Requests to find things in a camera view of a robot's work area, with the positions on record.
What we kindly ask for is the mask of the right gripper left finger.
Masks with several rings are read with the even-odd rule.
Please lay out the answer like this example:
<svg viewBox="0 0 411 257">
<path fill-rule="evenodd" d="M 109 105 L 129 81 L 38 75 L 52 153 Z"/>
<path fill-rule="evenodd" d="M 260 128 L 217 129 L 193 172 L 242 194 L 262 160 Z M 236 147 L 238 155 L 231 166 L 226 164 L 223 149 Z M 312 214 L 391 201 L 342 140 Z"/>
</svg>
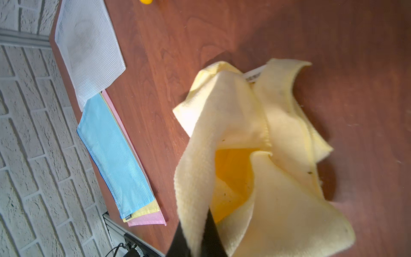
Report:
<svg viewBox="0 0 411 257">
<path fill-rule="evenodd" d="M 183 234 L 181 223 L 178 224 L 170 248 L 165 255 L 166 257 L 191 257 L 191 251 L 187 246 Z"/>
</svg>

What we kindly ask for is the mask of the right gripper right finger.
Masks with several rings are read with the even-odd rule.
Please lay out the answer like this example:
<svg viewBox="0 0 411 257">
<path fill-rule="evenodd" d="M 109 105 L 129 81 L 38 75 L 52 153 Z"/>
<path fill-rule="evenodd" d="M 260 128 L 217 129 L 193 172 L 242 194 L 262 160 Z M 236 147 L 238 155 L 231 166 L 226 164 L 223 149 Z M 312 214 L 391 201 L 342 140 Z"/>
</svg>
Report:
<svg viewBox="0 0 411 257">
<path fill-rule="evenodd" d="M 208 211 L 201 243 L 201 257 L 227 257 L 211 211 Z"/>
</svg>

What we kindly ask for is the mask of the yellow cleaning cloth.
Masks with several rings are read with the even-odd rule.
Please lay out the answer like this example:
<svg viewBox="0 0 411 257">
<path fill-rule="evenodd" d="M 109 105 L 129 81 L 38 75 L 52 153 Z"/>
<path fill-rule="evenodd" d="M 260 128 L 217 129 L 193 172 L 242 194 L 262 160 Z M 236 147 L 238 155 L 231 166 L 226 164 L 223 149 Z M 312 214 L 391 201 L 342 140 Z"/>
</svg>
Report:
<svg viewBox="0 0 411 257">
<path fill-rule="evenodd" d="M 174 189 L 192 257 L 200 257 L 209 210 L 228 257 L 329 257 L 355 243 L 317 171 L 332 147 L 293 95 L 307 66 L 271 59 L 242 73 L 217 62 L 174 108 L 189 136 Z"/>
</svg>

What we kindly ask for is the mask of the clear mesh document bag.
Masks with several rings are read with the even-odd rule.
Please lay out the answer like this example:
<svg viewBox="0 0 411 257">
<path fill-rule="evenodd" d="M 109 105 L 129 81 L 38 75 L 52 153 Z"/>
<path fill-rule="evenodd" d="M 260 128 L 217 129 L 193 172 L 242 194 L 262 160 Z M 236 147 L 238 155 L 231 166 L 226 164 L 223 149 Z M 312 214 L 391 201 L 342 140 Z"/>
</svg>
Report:
<svg viewBox="0 0 411 257">
<path fill-rule="evenodd" d="M 81 110 L 126 70 L 104 1 L 62 1 L 55 43 Z"/>
</svg>

